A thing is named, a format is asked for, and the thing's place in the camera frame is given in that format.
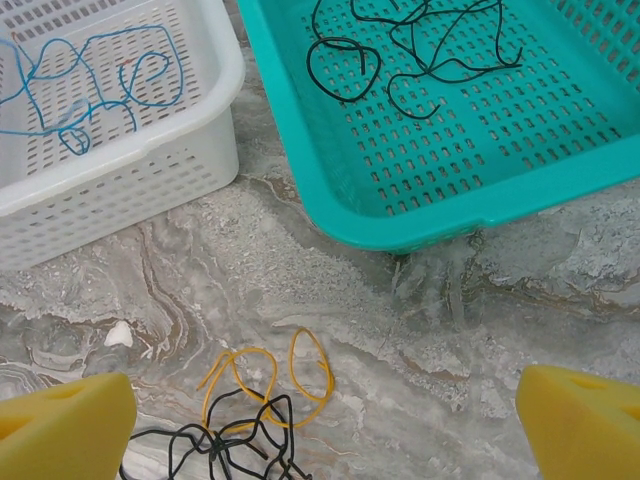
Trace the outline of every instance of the plastic basket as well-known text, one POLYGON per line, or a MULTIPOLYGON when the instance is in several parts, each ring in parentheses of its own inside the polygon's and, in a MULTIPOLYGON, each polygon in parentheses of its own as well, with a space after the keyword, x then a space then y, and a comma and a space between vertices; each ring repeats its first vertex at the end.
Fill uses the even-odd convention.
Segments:
MULTIPOLYGON (((399 18, 422 0, 401 0, 399 18)), ((434 0, 436 10, 463 0, 434 0)), ((640 174, 640 7, 637 0, 505 0, 501 46, 523 67, 460 85, 397 82, 394 97, 441 105, 430 121, 400 115, 383 92, 415 63, 393 48, 389 26, 359 22, 349 0, 323 0, 323 36, 351 37, 382 56, 380 79, 342 104, 310 79, 316 0, 239 0, 276 123, 311 219, 364 249, 410 251, 494 226, 640 174)), ((395 15, 387 0, 355 0, 368 17, 395 15)), ((416 28, 433 50, 454 17, 416 28)), ((493 12, 466 16, 448 55, 495 62, 493 12)), ((407 38, 400 29, 399 38, 407 38)), ((314 72, 328 88, 366 82, 358 54, 325 49, 314 72)))
MULTIPOLYGON (((138 130, 122 109, 100 111, 92 148, 76 156, 56 135, 0 135, 0 269, 22 269, 68 252, 231 182, 238 171, 230 104, 244 80, 244 61, 222 0, 15 0, 0 3, 0 36, 37 58, 42 45, 62 37, 80 48, 91 36, 141 25, 163 25, 184 72, 179 101, 164 108, 132 105, 138 130)), ((92 40, 85 58, 106 97, 118 91, 118 65, 148 50, 168 52, 167 36, 136 31, 92 40)), ((73 61, 53 50, 45 72, 73 61)), ((179 83, 172 70, 141 98, 170 98, 179 83)), ((74 99, 91 97, 83 69, 33 84, 52 118, 74 99)), ((0 48, 0 97, 20 88, 13 52, 0 48)), ((27 101, 0 106, 0 128, 29 129, 27 101)))

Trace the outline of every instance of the floor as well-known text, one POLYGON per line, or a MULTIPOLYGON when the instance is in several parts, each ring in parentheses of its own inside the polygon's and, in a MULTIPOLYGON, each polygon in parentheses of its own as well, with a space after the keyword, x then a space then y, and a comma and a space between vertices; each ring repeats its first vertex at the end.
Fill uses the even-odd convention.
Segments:
MULTIPOLYGON (((522 368, 640 383, 640 182, 411 256, 336 244, 300 205, 229 3, 248 68, 234 104, 240 176, 0 275, 0 399, 117 370, 135 388, 139 427, 175 427, 198 421, 195 388, 226 347, 273 351, 279 391, 293 392, 283 367, 305 326, 336 377, 326 410, 297 432, 296 458, 315 479, 538 478, 514 410, 522 368)), ((245 367, 263 386, 266 366, 245 367)), ((162 448, 132 445, 131 472, 161 478, 162 448)), ((204 471, 190 465, 184 478, 204 471)))

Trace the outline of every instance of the black wire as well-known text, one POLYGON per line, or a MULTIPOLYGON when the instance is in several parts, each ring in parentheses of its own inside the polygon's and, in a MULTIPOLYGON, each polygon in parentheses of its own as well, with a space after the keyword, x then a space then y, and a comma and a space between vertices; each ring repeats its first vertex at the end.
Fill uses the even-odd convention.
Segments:
MULTIPOLYGON (((445 84, 459 84, 459 83, 465 83, 465 82, 470 82, 472 80, 475 80, 483 75, 487 75, 489 73, 493 73, 493 72, 497 72, 500 70, 505 70, 505 69, 509 69, 509 68, 519 68, 522 65, 519 63, 521 58, 522 58, 522 53, 523 53, 523 48, 520 48, 518 50, 517 56, 515 58, 515 60, 509 62, 506 61, 503 57, 502 54, 500 52, 501 47, 500 47, 500 39, 502 36, 502 28, 503 28, 503 23, 504 23, 504 5, 503 5, 503 0, 494 0, 490 5, 485 5, 485 6, 481 6, 483 3, 486 3, 490 0, 477 0, 474 3, 472 3, 471 5, 467 6, 464 9, 445 9, 445 10, 430 10, 430 4, 431 4, 432 0, 422 0, 422 3, 420 5, 418 5, 414 10, 412 10, 407 16, 405 16, 404 18, 398 20, 398 19, 393 19, 393 18, 384 18, 384 17, 365 17, 363 15, 358 14, 357 10, 356 10, 356 0, 349 0, 349 8, 351 10, 351 14, 352 16, 361 22, 378 22, 378 23, 382 23, 382 24, 389 24, 391 25, 391 29, 388 31, 388 35, 389 38, 392 42, 392 44, 400 49, 402 49, 403 51, 405 51, 406 53, 408 53, 411 58, 415 61, 416 65, 418 66, 418 68, 420 70, 422 70, 421 73, 396 73, 395 75, 393 75, 390 79, 389 82, 387 83, 386 88, 383 88, 383 91, 385 91, 388 99, 389 99, 389 103, 391 103, 391 105, 393 105, 401 114, 412 118, 414 120, 427 120, 430 117, 432 117, 440 108, 440 105, 437 105, 430 113, 426 114, 426 115, 417 115, 414 114, 413 112, 410 112, 408 110, 403 109, 400 105, 398 105, 398 103, 396 102, 396 100, 393 98, 392 96, 392 84, 393 82, 401 77, 408 77, 408 78, 413 78, 413 79, 420 79, 423 78, 425 76, 429 76, 434 80, 437 80, 439 82, 445 83, 445 84), (442 50, 442 47, 444 46, 444 43, 446 42, 447 38, 451 35, 452 31, 455 29, 455 27, 458 25, 458 23, 465 17, 465 15, 475 15, 478 13, 482 13, 482 12, 486 12, 488 10, 494 9, 498 7, 498 23, 497 23, 497 32, 496 35, 494 37, 494 43, 495 43, 495 55, 496 58, 498 60, 498 62, 500 62, 500 65, 495 65, 495 66, 486 66, 486 67, 473 67, 471 65, 468 65, 466 62, 464 62, 463 60, 459 59, 459 58, 449 58, 443 62, 437 63, 437 58, 438 55, 440 53, 440 51, 442 50), (427 19, 429 16, 432 15, 449 15, 449 14, 457 14, 455 20, 451 23, 451 25, 447 28, 445 34, 440 38, 438 44, 436 45, 436 48, 433 52, 431 61, 427 64, 427 62, 420 57, 420 55, 418 55, 418 52, 416 50, 416 39, 415 39, 415 26, 427 19), (400 27, 403 26, 409 26, 410 28, 410 46, 407 47, 406 45, 404 45, 402 43, 402 41, 398 40, 395 36, 394 36, 394 32, 396 32, 400 27), (445 65, 451 64, 451 63, 455 63, 458 66, 462 67, 463 69, 469 71, 469 72, 474 72, 473 75, 469 75, 468 73, 465 73, 463 78, 458 78, 458 79, 447 79, 442 77, 441 75, 438 75, 436 72, 441 69, 442 67, 444 67, 445 65)), ((390 0, 390 2, 393 4, 393 6, 396 8, 397 11, 400 11, 400 8, 398 6, 398 4, 394 1, 394 0, 390 0)), ((364 46, 361 43, 357 42, 356 40, 353 40, 352 38, 348 38, 348 37, 323 37, 321 35, 321 33, 318 30, 317 27, 317 22, 316 22, 316 18, 318 15, 318 12, 320 10, 320 5, 322 3, 322 0, 318 0, 316 2, 316 5, 313 9, 313 13, 311 15, 311 23, 312 23, 312 29, 313 32, 317 38, 316 41, 313 42, 313 44, 311 45, 311 47, 309 48, 309 51, 307 53, 307 59, 306 59, 306 64, 307 64, 307 71, 309 73, 310 78, 312 79, 312 81, 327 95, 329 95, 330 97, 339 100, 341 102, 345 102, 345 103, 353 103, 353 102, 357 102, 358 100, 362 99, 367 93, 369 93, 369 91, 371 90, 371 88, 373 87, 375 81, 377 80, 379 74, 380 74, 380 70, 382 68, 382 57, 380 55, 380 53, 372 48, 372 47, 368 47, 368 46, 364 46), (361 66, 361 74, 364 75, 366 72, 366 68, 365 68, 365 60, 366 60, 366 54, 370 53, 372 55, 374 55, 376 57, 376 69, 375 72, 372 76, 372 78, 370 80, 368 80, 367 82, 367 86, 366 88, 356 97, 352 97, 352 98, 347 98, 347 97, 343 97, 342 95, 332 92, 330 91, 327 87, 325 87, 320 80, 316 77, 315 73, 313 72, 313 66, 312 66, 312 55, 313 52, 315 51, 316 48, 318 48, 321 45, 325 45, 327 47, 330 48, 334 48, 337 50, 342 50, 342 51, 357 51, 360 54, 360 66, 361 66)))
MULTIPOLYGON (((220 465, 225 480, 232 480, 232 470, 241 472, 245 475, 257 478, 259 480, 268 480, 268 478, 270 478, 271 471, 276 465, 279 465, 282 469, 282 473, 279 477, 281 480, 293 480, 293 476, 290 473, 291 470, 295 471, 304 480, 312 480, 313 477, 310 474, 306 474, 304 471, 302 471, 302 469, 295 463, 294 460, 295 441, 293 404, 291 402, 291 398, 288 395, 280 395, 269 400, 267 403, 262 405, 255 417, 243 420, 235 420, 223 426, 219 430, 211 429, 211 419, 216 406, 218 406, 222 400, 238 395, 240 392, 242 392, 242 389, 237 389, 232 392, 225 393, 217 397, 211 403, 211 406, 207 411, 207 428, 195 423, 184 425, 183 427, 175 431, 164 430, 160 428, 150 428, 148 430, 144 430, 132 435, 130 440, 133 441, 148 435, 158 435, 169 438, 169 444, 167 448, 168 476, 166 477, 166 480, 175 480, 176 475, 193 453, 207 456, 210 480, 215 480, 214 467, 216 463, 220 465), (283 415, 278 408, 278 404, 282 402, 286 403, 286 415, 283 415), (267 410, 271 410, 273 415, 275 415, 275 417, 281 423, 286 424, 286 426, 282 427, 282 442, 278 442, 275 438, 273 438, 273 436, 267 429, 265 422, 262 421, 262 418, 264 417, 264 414, 267 410), (248 427, 248 434, 244 437, 238 438, 238 434, 227 433, 229 430, 238 426, 248 427), (260 432, 264 435, 269 444, 277 450, 277 454, 272 459, 269 458, 269 455, 267 455, 265 452, 263 452, 253 444, 258 433, 260 432), (175 443, 178 439, 189 440, 189 442, 191 443, 191 448, 182 455, 180 461, 174 467, 173 451, 175 443), (262 458, 262 460, 264 460, 265 462, 269 460, 265 469, 262 471, 254 471, 235 462, 231 455, 232 450, 236 451, 239 447, 249 448, 252 452, 260 456, 260 458, 262 458)), ((260 393, 254 390, 251 390, 251 392, 264 400, 264 396, 260 393)), ((133 480, 127 475, 123 464, 120 465, 119 474, 122 480, 133 480)))

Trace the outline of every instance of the cable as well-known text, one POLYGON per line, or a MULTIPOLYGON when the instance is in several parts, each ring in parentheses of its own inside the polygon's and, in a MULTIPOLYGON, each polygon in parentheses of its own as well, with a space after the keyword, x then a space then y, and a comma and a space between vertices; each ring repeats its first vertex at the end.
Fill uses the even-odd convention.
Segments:
POLYGON ((23 130, 4 129, 4 130, 0 130, 0 134, 18 135, 18 136, 27 136, 27 137, 43 137, 43 136, 48 136, 56 133, 58 135, 60 142, 69 151, 71 151, 75 155, 83 155, 87 153, 89 151, 89 148, 91 147, 91 136, 80 125, 86 119, 89 119, 89 122, 93 122, 93 114, 96 110, 103 108, 108 111, 117 107, 124 108, 124 110, 126 111, 126 113, 130 118, 132 130, 135 132, 137 131, 138 126, 137 126, 137 122, 136 122, 136 118, 133 113, 133 110, 128 105, 129 101, 143 107, 164 108, 164 107, 169 107, 171 105, 176 104, 184 92, 184 71, 182 67, 182 62, 180 60, 180 55, 178 54, 178 50, 173 42, 173 39, 171 38, 171 34, 162 25, 144 25, 139 27, 130 27, 130 28, 126 28, 123 30, 118 30, 110 33, 92 35, 85 41, 84 45, 80 50, 77 50, 74 47, 74 45, 66 39, 52 38, 42 46, 42 48, 40 49, 40 53, 38 54, 38 59, 35 61, 29 56, 29 54, 24 50, 24 48, 21 45, 19 45, 19 43, 17 42, 15 33, 12 33, 12 39, 13 39, 13 42, 0 39, 0 45, 5 45, 13 49, 16 68, 20 78, 21 86, 15 93, 9 95, 8 97, 0 98, 0 106, 18 98, 20 95, 24 93, 28 98, 29 104, 36 112, 38 121, 40 123, 41 131, 23 131, 23 130), (170 56, 165 55, 164 53, 154 52, 154 51, 145 52, 137 59, 137 61, 135 61, 128 83, 125 82, 125 79, 124 79, 125 66, 130 63, 134 63, 134 61, 133 59, 129 59, 125 61, 123 64, 121 64, 118 67, 118 80, 119 80, 120 87, 124 92, 124 98, 117 99, 117 100, 106 99, 100 88, 100 83, 96 76, 95 70, 89 65, 89 63, 83 57, 86 50, 89 48, 91 42, 95 40, 112 38, 119 35, 130 34, 137 31, 149 31, 149 30, 158 30, 162 34, 164 34, 164 36, 166 36, 170 50, 171 50, 172 57, 175 60, 172 60, 170 56), (73 60, 73 62, 69 67, 67 67, 61 72, 51 74, 51 75, 38 75, 38 71, 44 62, 47 51, 51 49, 52 46, 57 44, 62 44, 68 47, 70 54, 72 54, 75 57, 75 59, 73 60), (26 58, 26 60, 31 65, 31 68, 29 69, 28 72, 25 72, 23 69, 21 57, 26 58), (171 98, 167 102, 155 102, 155 103, 145 102, 140 98, 138 98, 134 91, 136 81, 138 80, 138 77, 140 75, 139 70, 143 62, 153 58, 159 58, 162 61, 163 65, 158 72, 156 72, 150 78, 146 79, 145 80, 146 82, 153 82, 156 79, 158 79, 160 76, 164 75, 168 71, 172 63, 175 64, 178 70, 178 75, 179 75, 178 91, 173 96, 173 98, 171 98), (42 109, 40 108, 40 105, 34 98, 33 93, 31 91, 31 84, 34 81, 52 81, 52 80, 60 79, 62 77, 65 77, 66 75, 71 74, 80 65, 82 65, 87 70, 87 73, 91 78, 91 84, 95 88, 96 95, 98 96, 100 101, 93 104, 89 99, 86 99, 86 98, 81 100, 76 100, 71 105, 69 110, 65 112, 63 115, 61 115, 61 117, 58 119, 58 121, 54 125, 47 126, 44 120, 42 109), (80 108, 82 108, 83 106, 86 106, 87 108, 86 112, 80 114, 75 120, 72 120, 74 114, 78 112, 80 108), (72 146, 69 143, 69 139, 74 140, 77 145, 72 146))
MULTIPOLYGON (((166 480, 175 480, 178 472, 181 471, 187 460, 193 456, 193 454, 207 457, 210 480, 215 480, 216 465, 220 467, 225 480, 232 480, 232 471, 234 470, 259 480, 269 480, 274 478, 273 475, 276 467, 279 467, 280 469, 279 476, 277 477, 278 480, 294 480, 294 473, 303 480, 312 480, 313 477, 310 474, 305 473, 295 462, 294 430, 298 427, 302 427, 303 425, 307 425, 322 411, 335 389, 335 378, 331 372, 329 360, 322 348, 322 345, 313 333, 306 328, 298 329, 293 335, 289 345, 288 364, 289 375, 291 376, 291 380, 295 387, 305 398, 318 404, 317 408, 300 422, 294 422, 293 403, 290 396, 279 395, 275 398, 270 398, 275 387, 278 373, 278 365, 275 357, 263 348, 250 347, 238 352, 231 352, 230 350, 222 352, 218 356, 209 373, 198 386, 199 390, 211 380, 203 403, 201 424, 190 423, 175 431, 161 428, 150 428, 132 435, 130 441, 135 441, 151 435, 167 437, 169 439, 167 445, 166 480), (302 334, 307 335, 311 339, 320 354, 320 361, 318 361, 317 364, 325 372, 327 378, 326 392, 324 396, 321 397, 311 394, 306 388, 304 388, 298 381, 295 374, 295 347, 300 335, 302 334), (271 364, 272 376, 264 394, 258 393, 257 391, 249 388, 240 377, 235 360, 247 354, 263 355, 271 364), (239 388, 232 392, 220 395, 209 404, 213 389, 218 383, 222 373, 229 365, 231 365, 239 388), (261 403, 261 407, 255 417, 234 420, 220 428, 214 428, 212 422, 215 409, 219 407, 223 400, 235 397, 241 393, 244 393, 251 399, 261 403), (281 405, 283 402, 286 406, 286 414, 283 414, 278 408, 278 405, 281 405), (281 441, 275 439, 269 432, 266 422, 282 428, 283 436, 281 441), (240 436, 239 434, 241 432, 247 433, 244 434, 244 436, 240 436), (268 445, 277 450, 277 454, 270 457, 267 452, 258 448, 254 444, 258 435, 264 437, 268 445), (190 447, 182 454, 182 457, 176 463, 174 460, 174 450, 178 440, 187 440, 190 447), (255 471, 236 462, 232 453, 238 451, 240 448, 248 449, 253 454, 260 457, 264 462, 267 462, 264 470, 255 471)), ((124 464, 120 465, 119 475, 122 480, 134 480, 127 474, 124 464)))
MULTIPOLYGON (((289 364, 289 375, 290 375, 291 381, 293 382, 295 387, 308 400, 318 404, 316 409, 307 418, 305 418, 304 420, 294 424, 294 428, 299 428, 299 427, 307 425, 309 422, 311 422, 324 409, 324 407, 326 406, 327 402, 329 401, 329 398, 331 397, 331 394, 333 393, 333 391, 335 389, 335 378, 334 378, 333 373, 331 371, 331 367, 329 365, 329 360, 327 358, 327 355, 326 355, 324 349, 322 348, 322 345, 320 345, 320 342, 315 337, 315 335, 313 335, 313 333, 311 333, 311 331, 309 331, 306 328, 298 329, 296 331, 296 333, 293 335, 293 338, 291 339, 291 344, 289 346, 288 364, 289 364), (297 377, 295 375, 295 371, 294 371, 294 352, 295 352, 295 346, 296 346, 296 343, 298 341, 298 338, 300 337, 300 334, 302 334, 302 333, 306 334, 311 339, 311 341, 315 345, 316 349, 318 350, 318 353, 320 354, 321 360, 319 362, 317 362, 317 365, 322 369, 322 371, 325 372, 326 382, 327 382, 326 391, 325 391, 324 396, 322 396, 322 397, 317 397, 317 396, 312 395, 311 393, 309 393, 300 384, 300 382, 298 382, 298 379, 297 379, 297 377)), ((205 396, 203 405, 202 405, 202 425, 208 425, 209 424, 209 419, 207 417, 207 405, 209 403, 209 399, 211 398, 211 394, 212 394, 216 384, 220 380, 220 377, 222 376, 223 372, 226 370, 226 368, 229 365, 231 365, 231 369, 233 371, 233 375, 235 377, 235 380, 238 383, 238 386, 249 397, 251 397, 252 399, 254 399, 256 401, 259 401, 259 402, 263 402, 263 403, 268 402, 269 396, 271 395, 273 387, 275 386, 276 377, 277 377, 277 374, 278 374, 278 366, 277 366, 277 362, 276 362, 274 356, 271 353, 269 353, 268 351, 266 351, 266 350, 264 350, 262 348, 255 348, 255 347, 245 348, 245 349, 239 350, 237 352, 231 352, 229 350, 226 350, 226 351, 224 351, 224 352, 222 352, 220 354, 220 356, 218 357, 218 359, 214 363, 214 365, 211 368, 211 370, 209 371, 209 373, 206 375, 204 380, 202 380, 202 382, 198 386, 198 390, 202 389, 209 382, 209 380, 213 377, 213 379, 211 381, 211 384, 209 385, 209 388, 207 390, 207 394, 205 396), (272 367, 273 373, 272 373, 271 379, 269 381, 269 384, 267 386, 267 390, 266 390, 264 396, 258 396, 255 393, 253 393, 252 390, 249 387, 247 387, 246 384, 243 382, 243 380, 240 377, 240 374, 238 372, 238 367, 236 365, 235 360, 237 358, 239 358, 239 357, 242 357, 242 356, 250 354, 250 353, 258 353, 258 354, 264 355, 265 357, 267 357, 267 359, 269 359, 269 361, 271 363, 271 367, 272 367)), ((267 421, 269 421, 270 423, 272 423, 272 424, 274 424, 276 426, 279 426, 279 427, 286 427, 284 422, 282 422, 280 420, 276 420, 276 419, 273 418, 273 416, 271 415, 271 411, 267 410, 265 415, 266 415, 265 419, 267 421)), ((233 432, 233 433, 239 432, 239 431, 244 430, 245 428, 246 428, 246 426, 238 425, 238 426, 234 427, 230 432, 233 432)))
MULTIPOLYGON (((219 403, 226 399, 238 395, 242 389, 234 390, 233 392, 220 395, 209 407, 208 418, 210 419, 213 410, 219 403)), ((252 394, 263 398, 258 392, 251 390, 252 394)), ((219 432, 211 431, 210 425, 206 426, 191 423, 184 425, 183 427, 171 431, 160 428, 150 428, 142 432, 138 432, 131 436, 130 441, 135 441, 146 436, 161 436, 169 438, 167 446, 167 477, 166 480, 175 480, 178 473, 186 464, 186 461, 194 453, 200 456, 207 457, 209 478, 215 480, 215 466, 220 466, 225 480, 232 480, 231 471, 237 470, 245 475, 248 475, 259 480, 268 480, 272 478, 272 471, 274 467, 278 465, 282 470, 279 480, 293 480, 291 471, 293 470, 304 480, 312 480, 310 474, 305 473, 295 462, 295 437, 294 437, 294 425, 293 425, 293 404, 291 398, 288 395, 279 395, 267 401, 258 411, 255 418, 243 419, 231 422, 228 425, 222 427, 219 432), (287 414, 283 415, 278 409, 278 404, 284 402, 286 404, 287 414), (273 412, 273 414, 281 421, 285 426, 283 427, 283 439, 278 442, 270 434, 266 428, 262 418, 265 416, 265 412, 273 412), (243 437, 237 438, 230 435, 230 431, 236 428, 238 425, 249 425, 251 428, 250 433, 243 437), (257 438, 258 434, 262 433, 267 442, 277 450, 277 454, 270 459, 269 455, 264 451, 253 445, 253 442, 257 438), (182 455, 177 465, 174 466, 174 449, 177 440, 188 440, 191 447, 182 455), (240 447, 246 447, 253 453, 258 455, 263 461, 270 460, 264 470, 254 471, 250 468, 240 465, 233 460, 232 451, 238 450, 240 447)), ((126 472, 124 464, 120 465, 118 470, 120 478, 122 480, 134 480, 126 472)))
MULTIPOLYGON (((401 107, 396 100, 393 98, 392 96, 392 84, 393 82, 395 82, 398 78, 401 77, 406 77, 406 78, 413 78, 413 79, 420 79, 423 78, 425 76, 428 76, 430 78, 432 78, 433 80, 436 80, 438 82, 441 83, 446 83, 446 84, 458 84, 458 83, 465 83, 465 82, 469 82, 472 80, 475 80, 476 78, 479 78, 483 75, 487 75, 489 73, 493 73, 493 72, 497 72, 500 70, 505 70, 505 69, 509 69, 509 68, 519 68, 522 65, 519 63, 521 58, 522 58, 522 54, 523 54, 523 48, 520 48, 518 50, 517 56, 515 58, 515 60, 513 61, 506 61, 503 57, 502 54, 500 52, 501 47, 500 47, 500 39, 502 37, 502 28, 503 28, 503 23, 504 23, 504 5, 503 5, 503 0, 492 0, 492 2, 489 5, 482 5, 483 3, 489 2, 490 0, 478 0, 475 1, 474 3, 468 5, 467 7, 465 7, 464 9, 456 9, 456 8, 450 8, 450 9, 443 9, 443 10, 433 10, 431 9, 431 3, 432 0, 421 0, 420 3, 418 4, 418 6, 416 8, 414 8, 408 15, 406 15, 404 18, 401 19, 396 19, 396 18, 385 18, 385 17, 367 17, 364 15, 361 15, 358 13, 357 9, 356 9, 356 0, 349 0, 349 9, 351 12, 351 15, 353 16, 354 19, 356 19, 359 22, 376 22, 376 23, 380 23, 380 24, 386 24, 386 25, 391 25, 390 30, 387 32, 389 39, 391 41, 391 43, 397 47, 402 49, 404 52, 406 52, 407 54, 409 54, 411 56, 411 58, 415 61, 416 66, 418 67, 419 70, 421 70, 421 73, 409 73, 409 72, 400 72, 400 73, 395 73, 394 75, 392 75, 386 85, 386 87, 384 87, 382 90, 385 92, 385 94, 388 97, 389 103, 396 108, 402 115, 412 118, 414 120, 427 120, 429 119, 431 116, 433 116, 438 109, 440 108, 440 105, 437 105, 434 107, 434 109, 426 114, 426 115, 416 115, 413 112, 403 109, 403 107, 401 107), (473 67, 471 65, 468 65, 466 62, 464 62, 463 60, 453 57, 453 58, 449 58, 447 60, 444 60, 440 63, 437 63, 438 61, 438 55, 440 54, 444 43, 446 42, 447 38, 449 38, 449 36, 451 35, 451 33, 453 32, 453 30, 455 29, 455 27, 459 24, 459 22, 466 16, 466 15, 476 15, 479 13, 483 13, 483 12, 487 12, 489 10, 495 9, 497 7, 498 9, 498 22, 497 22, 497 31, 496 31, 496 35, 494 37, 494 43, 495 43, 495 56, 496 59, 499 62, 499 65, 494 65, 494 66, 486 66, 486 67, 473 67), (449 27, 447 28, 445 34, 439 39, 433 55, 431 57, 430 61, 426 61, 425 59, 423 59, 417 52, 416 49, 416 38, 415 38, 415 28, 418 24, 420 24, 420 22, 426 21, 429 19, 429 17, 431 16, 444 16, 444 15, 450 15, 450 14, 455 14, 457 15, 456 18, 454 19, 454 21, 449 25, 449 27), (394 36, 394 34, 398 31, 398 29, 400 27, 409 27, 410 28, 410 46, 406 46, 403 44, 403 42, 401 40, 399 40, 398 38, 396 38, 394 36), (466 70, 467 72, 472 72, 472 74, 466 73, 463 78, 457 78, 457 79, 448 79, 443 77, 441 74, 438 74, 438 70, 442 69, 444 66, 449 65, 449 64, 456 64, 459 67, 461 67, 462 69, 466 70)), ((318 15, 318 12, 320 10, 320 5, 321 5, 322 0, 318 0, 312 16, 311 16, 311 23, 312 23, 312 30, 314 35, 316 36, 317 40, 315 40, 311 47, 309 47, 309 50, 307 52, 307 59, 306 59, 306 63, 307 63, 307 71, 309 72, 309 76, 312 79, 312 81, 327 95, 329 95, 330 97, 339 100, 341 102, 345 102, 345 103, 353 103, 356 102, 362 98, 365 97, 365 95, 367 93, 369 93, 369 91, 371 91, 371 88, 373 87, 374 83, 376 82, 377 78, 380 76, 380 71, 382 68, 382 57, 380 55, 380 53, 373 47, 369 47, 369 46, 364 46, 362 45, 360 42, 358 42, 357 40, 354 40, 353 38, 348 38, 348 37, 323 37, 321 35, 321 33, 318 31, 318 27, 316 24, 316 17, 318 15), (360 53, 360 63, 361 63, 361 74, 364 75, 365 74, 365 68, 364 68, 364 63, 365 63, 365 51, 366 53, 370 53, 372 55, 374 55, 376 57, 376 61, 377 61, 377 65, 376 65, 376 69, 374 71, 374 74, 372 76, 372 78, 370 80, 367 80, 367 86, 365 87, 364 91, 361 92, 357 97, 354 98, 345 98, 342 95, 338 94, 337 92, 332 92, 330 91, 327 87, 325 87, 322 82, 316 77, 315 73, 313 72, 313 62, 312 62, 312 54, 313 52, 321 45, 325 45, 327 47, 330 48, 335 48, 338 50, 347 50, 347 51, 358 51, 360 53)), ((396 11, 400 11, 400 8, 398 6, 398 4, 395 1, 392 1, 393 6, 395 7, 396 11)))

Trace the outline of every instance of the blue wire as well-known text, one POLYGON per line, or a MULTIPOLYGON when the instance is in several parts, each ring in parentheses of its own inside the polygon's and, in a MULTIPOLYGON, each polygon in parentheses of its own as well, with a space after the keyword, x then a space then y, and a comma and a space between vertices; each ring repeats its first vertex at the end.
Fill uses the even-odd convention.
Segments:
POLYGON ((38 59, 35 62, 20 45, 16 45, 15 43, 9 42, 1 38, 0 38, 0 45, 5 45, 13 49, 14 57, 16 60, 17 71, 20 76, 20 80, 22 82, 22 86, 18 89, 16 93, 5 98, 0 98, 0 106, 2 106, 3 104, 11 100, 18 98, 22 93, 25 93, 25 95, 29 99, 29 103, 33 106, 36 114, 38 115, 38 120, 40 122, 40 127, 42 130, 39 132, 30 132, 30 131, 21 131, 21 130, 1 130, 0 129, 0 134, 18 135, 18 136, 27 136, 27 137, 42 137, 42 136, 47 136, 47 135, 57 133, 58 139, 60 140, 62 145, 64 145, 74 155, 83 155, 89 151, 89 148, 91 147, 91 136, 89 135, 89 133, 87 133, 87 131, 83 127, 80 126, 80 124, 87 118, 89 119, 89 122, 92 123, 93 112, 95 112, 97 109, 104 108, 105 110, 109 111, 116 107, 123 107, 131 118, 133 131, 135 132, 138 130, 138 124, 137 124, 135 115, 133 113, 133 110, 129 105, 127 105, 127 102, 131 100, 134 103, 141 106, 145 106, 145 107, 156 107, 156 108, 169 107, 171 105, 176 104, 184 93, 184 70, 182 68, 182 62, 180 61, 178 49, 176 48, 173 42, 173 39, 171 38, 171 34, 162 25, 145 25, 140 27, 126 28, 124 30, 118 30, 110 33, 92 35, 85 41, 84 45, 79 51, 68 40, 65 40, 63 38, 52 38, 42 46, 42 48, 40 49, 40 54, 38 55, 38 59), (145 80, 146 82, 152 82, 158 79, 159 77, 161 77, 162 75, 164 75, 167 72, 167 70, 169 70, 169 67, 171 66, 171 63, 172 63, 172 59, 170 56, 165 55, 164 53, 151 51, 151 52, 145 52, 143 55, 141 55, 138 58, 138 60, 136 61, 133 67, 131 78, 128 84, 124 80, 124 67, 126 64, 131 62, 130 61, 125 62, 125 64, 122 64, 119 66, 118 80, 120 83, 120 87, 124 91, 124 99, 106 100, 103 96, 103 92, 100 88, 100 84, 94 69, 83 58, 83 55, 87 50, 87 48, 89 48, 89 45, 93 40, 102 39, 102 38, 111 38, 118 35, 123 35, 131 32, 141 31, 141 30, 160 30, 166 35, 169 41, 169 46, 171 47, 171 50, 173 53, 173 57, 175 58, 175 65, 178 69, 179 77, 180 77, 179 89, 177 94, 171 100, 164 103, 145 102, 136 97, 134 93, 134 88, 135 88, 136 80, 140 75, 139 70, 142 66, 142 62, 144 62, 148 58, 160 58, 163 62, 162 68, 157 73, 152 75, 150 78, 146 79, 145 80), (74 61, 71 63, 71 65, 68 68, 66 68, 62 72, 58 72, 52 75, 37 75, 38 69, 41 67, 44 61, 45 55, 47 53, 47 49, 55 43, 63 43, 64 45, 68 46, 71 53, 75 56, 74 61), (31 64, 31 68, 29 69, 29 72, 26 75, 22 66, 20 54, 22 54, 27 59, 27 61, 31 64), (75 68, 78 67, 80 64, 82 64, 87 69, 87 72, 91 76, 91 81, 95 87, 95 90, 98 95, 98 98, 100 99, 100 102, 96 104, 92 104, 87 98, 76 100, 73 102, 69 110, 63 113, 59 117, 58 121, 53 126, 47 127, 45 124, 44 115, 42 114, 40 106, 38 105, 38 102, 34 98, 29 88, 30 83, 35 80, 38 80, 38 81, 57 80, 73 72, 75 68), (69 122, 72 119, 74 114, 85 105, 87 106, 87 111, 84 112, 75 120, 67 124, 67 122, 69 122))

